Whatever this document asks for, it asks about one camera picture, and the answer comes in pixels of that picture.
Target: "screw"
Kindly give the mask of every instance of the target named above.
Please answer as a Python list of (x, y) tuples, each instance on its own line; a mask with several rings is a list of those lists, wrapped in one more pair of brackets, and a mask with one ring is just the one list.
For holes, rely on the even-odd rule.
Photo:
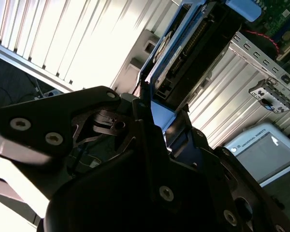
[(124, 122), (116, 122), (114, 127), (116, 130), (120, 130), (120, 129), (123, 129), (125, 126), (126, 124)]
[(167, 202), (171, 202), (174, 199), (174, 194), (172, 190), (167, 186), (161, 186), (159, 188), (160, 196)]
[(31, 127), (31, 123), (27, 119), (17, 117), (10, 121), (10, 126), (18, 131), (26, 131)]
[(223, 211), (223, 215), (228, 223), (230, 223), (233, 226), (237, 225), (236, 217), (234, 216), (234, 214), (231, 211), (225, 210), (225, 211)]
[(278, 232), (285, 232), (285, 230), (280, 225), (276, 225), (276, 230)]
[(146, 105), (145, 105), (144, 103), (142, 103), (142, 102), (140, 102), (139, 104), (140, 104), (140, 106), (142, 106), (142, 107), (146, 107)]
[(206, 8), (207, 8), (207, 5), (204, 5), (204, 6), (202, 7), (201, 12), (202, 12), (203, 14), (205, 13)]
[(47, 143), (49, 143), (50, 145), (60, 145), (63, 142), (63, 137), (56, 133), (56, 132), (50, 132), (45, 136), (45, 140)]
[(226, 149), (224, 149), (223, 150), (223, 153), (225, 154), (225, 155), (227, 155), (227, 156), (229, 156), (230, 154), (229, 154), (229, 151), (228, 150), (226, 150)]
[(203, 135), (203, 133), (201, 132), (201, 131), (197, 131), (197, 134), (199, 135), (199, 136), (201, 136), (201, 137), (203, 137), (204, 135)]
[(114, 93), (111, 93), (111, 92), (107, 92), (107, 95), (109, 97), (111, 97), (111, 98), (115, 98), (116, 97), (116, 95)]

